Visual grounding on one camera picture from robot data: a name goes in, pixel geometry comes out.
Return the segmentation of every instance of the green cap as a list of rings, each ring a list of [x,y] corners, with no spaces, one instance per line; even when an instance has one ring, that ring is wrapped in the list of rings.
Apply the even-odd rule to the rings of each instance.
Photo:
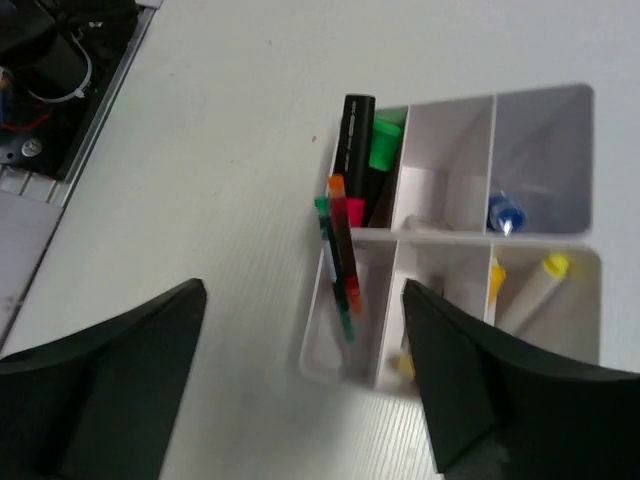
[[[329,198],[328,197],[316,197],[315,199],[316,210],[319,215],[329,215]]]
[[[402,127],[386,120],[374,119],[369,166],[382,172],[390,171],[401,141]]]

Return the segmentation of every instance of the white table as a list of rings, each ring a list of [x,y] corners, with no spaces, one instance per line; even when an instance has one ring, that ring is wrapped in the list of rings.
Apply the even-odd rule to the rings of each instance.
[[[585,81],[601,361],[640,370],[638,14],[637,0],[165,2],[3,353],[201,277],[163,479],[429,478],[417,405],[312,384],[292,362],[343,95],[385,106]]]

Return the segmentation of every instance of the white cable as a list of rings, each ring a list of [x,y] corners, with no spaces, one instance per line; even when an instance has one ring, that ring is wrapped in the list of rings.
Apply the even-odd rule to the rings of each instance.
[[[83,90],[87,88],[87,85],[89,85],[89,81],[91,80],[91,73],[93,72],[93,64],[91,63],[91,58],[89,57],[89,54],[82,47],[82,45],[80,45],[80,42],[78,42],[78,40],[76,40],[74,36],[72,36],[71,39],[78,46],[78,48],[84,55],[85,60],[87,61],[87,74],[85,75],[84,80],[82,80],[82,83],[80,83],[78,88],[76,88],[73,92],[60,98],[43,98],[39,95],[36,95],[31,90],[29,90],[29,95],[31,95],[36,100],[40,100],[41,102],[44,102],[44,103],[63,103],[76,97],[84,98]]]

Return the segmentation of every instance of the orange and black pen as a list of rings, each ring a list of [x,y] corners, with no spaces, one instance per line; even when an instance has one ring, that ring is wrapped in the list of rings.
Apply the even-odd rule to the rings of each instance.
[[[344,285],[349,295],[351,313],[354,315],[362,315],[360,284],[358,282],[356,259],[353,253],[347,198],[345,196],[344,178],[342,178],[342,175],[329,177],[329,201],[331,207],[331,223],[333,224],[333,229],[336,234],[340,264],[342,274],[344,275]]]

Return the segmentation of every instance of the teal pen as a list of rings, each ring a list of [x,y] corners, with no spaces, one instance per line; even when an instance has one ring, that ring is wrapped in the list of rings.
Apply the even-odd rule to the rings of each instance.
[[[349,310],[349,297],[347,296],[347,289],[344,284],[344,277],[340,266],[338,242],[336,241],[336,236],[331,226],[329,199],[327,197],[318,197],[315,200],[315,206],[318,212],[318,221],[320,222],[320,232],[322,233],[324,260],[327,271],[329,272],[329,277],[331,278],[333,296],[336,300],[338,312],[340,313],[344,338],[347,344],[351,345],[355,341],[355,337],[353,334],[353,324],[351,323],[351,312]]]

